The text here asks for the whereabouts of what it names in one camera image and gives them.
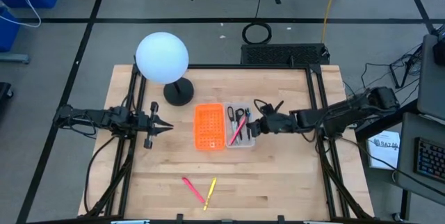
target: orange basket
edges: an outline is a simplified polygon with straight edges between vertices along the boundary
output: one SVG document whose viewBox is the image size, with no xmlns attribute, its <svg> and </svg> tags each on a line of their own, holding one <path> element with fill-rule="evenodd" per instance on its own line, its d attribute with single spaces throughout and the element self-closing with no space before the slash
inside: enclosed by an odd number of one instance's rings
<svg viewBox="0 0 445 224">
<path fill-rule="evenodd" d="M 224 106 L 201 104 L 195 108 L 195 147 L 201 151 L 225 149 Z"/>
</svg>

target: wooden table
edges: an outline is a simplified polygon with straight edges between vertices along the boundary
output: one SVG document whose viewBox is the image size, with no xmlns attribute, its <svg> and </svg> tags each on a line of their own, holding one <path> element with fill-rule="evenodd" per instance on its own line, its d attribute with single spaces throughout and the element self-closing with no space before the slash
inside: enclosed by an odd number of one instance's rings
<svg viewBox="0 0 445 224">
<path fill-rule="evenodd" d="M 328 103 L 344 100 L 339 67 L 323 66 L 322 70 Z M 130 76 L 130 65 L 115 66 L 105 108 L 122 102 Z M 198 104 L 247 102 L 254 109 L 253 99 L 262 99 L 272 105 L 284 100 L 281 112 L 309 109 L 303 70 L 190 69 L 184 76 L 193 82 L 195 96 L 181 107 L 166 102 L 163 85 L 147 81 L 143 110 L 149 112 L 150 103 L 158 102 L 160 117 L 175 128 L 154 138 L 152 150 L 143 148 L 146 134 L 138 135 L 125 218 L 176 219 L 177 214 L 183 214 L 188 220 L 277 220 L 277 215 L 284 215 L 288 221 L 329 220 L 320 160 L 314 143 L 306 142 L 301 135 L 263 134 L 253 148 L 217 152 L 198 152 L 193 144 L 194 108 Z M 315 76 L 314 85 L 318 97 Z M 254 118 L 260 117 L 256 109 L 252 114 Z M 110 135 L 109 131 L 99 131 L 95 150 Z M 351 130 L 344 136 L 355 140 Z M 117 143 L 114 141 L 104 148 L 92 166 L 88 187 L 90 207 L 109 185 Z M 342 141 L 337 141 L 337 149 L 346 188 L 373 215 L 359 150 Z M 218 178 L 207 211 L 202 211 L 202 204 L 184 185 L 183 176 L 204 197 L 211 178 Z M 340 216 L 335 186 L 332 191 Z M 115 200 L 113 213 L 117 213 L 119 199 Z M 83 205 L 79 213 L 84 213 Z"/>
</svg>

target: yellow pencil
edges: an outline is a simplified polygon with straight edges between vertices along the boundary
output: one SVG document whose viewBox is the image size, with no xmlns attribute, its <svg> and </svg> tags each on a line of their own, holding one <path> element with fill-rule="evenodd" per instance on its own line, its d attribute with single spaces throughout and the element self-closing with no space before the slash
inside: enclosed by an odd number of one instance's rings
<svg viewBox="0 0 445 224">
<path fill-rule="evenodd" d="M 207 206 L 209 206 L 210 197 L 211 197 L 211 194 L 213 193 L 213 189 L 215 188 L 215 184 L 216 184 L 216 177 L 214 177 L 212 182 L 211 182 L 209 194 L 207 196 L 206 204 L 204 206 L 204 211 L 206 211 L 207 210 Z"/>
</svg>

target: pen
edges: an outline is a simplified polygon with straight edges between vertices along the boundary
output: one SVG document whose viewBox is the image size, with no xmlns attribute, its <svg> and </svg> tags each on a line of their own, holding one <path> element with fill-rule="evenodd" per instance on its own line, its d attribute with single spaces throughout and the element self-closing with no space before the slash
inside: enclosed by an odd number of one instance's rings
<svg viewBox="0 0 445 224">
<path fill-rule="evenodd" d="M 204 206 L 204 211 L 206 211 L 207 210 L 207 206 L 209 206 L 210 197 L 211 197 L 211 194 L 213 193 L 213 189 L 215 188 L 215 184 L 216 184 L 216 177 L 214 177 L 212 182 L 211 182 L 209 194 L 207 196 L 206 204 Z"/>
<path fill-rule="evenodd" d="M 232 139 L 230 140 L 230 145 L 232 145 L 236 139 L 236 137 L 238 136 L 239 132 L 241 131 L 241 129 L 243 128 L 244 124 L 245 124 L 245 120 L 246 117 L 244 117 L 244 119 L 241 121 L 241 123 L 239 124 L 238 129 L 236 130 L 234 136 L 232 137 Z"/>
<path fill-rule="evenodd" d="M 184 181 L 184 183 L 188 186 L 188 188 L 196 195 L 196 198 L 201 202 L 204 203 L 205 200 L 204 198 L 200 195 L 200 193 L 195 189 L 195 187 L 193 187 L 193 185 L 191 184 L 191 182 L 185 178 L 182 177 L 182 180 Z"/>
</svg>

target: black keyboard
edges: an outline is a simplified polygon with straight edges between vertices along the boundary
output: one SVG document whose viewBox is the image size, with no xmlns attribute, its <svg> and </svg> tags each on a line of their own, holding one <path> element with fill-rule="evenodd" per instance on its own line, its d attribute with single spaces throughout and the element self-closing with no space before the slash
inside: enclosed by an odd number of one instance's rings
<svg viewBox="0 0 445 224">
<path fill-rule="evenodd" d="M 420 175 L 445 182 L 445 145 L 417 137 L 414 171 Z"/>
</svg>

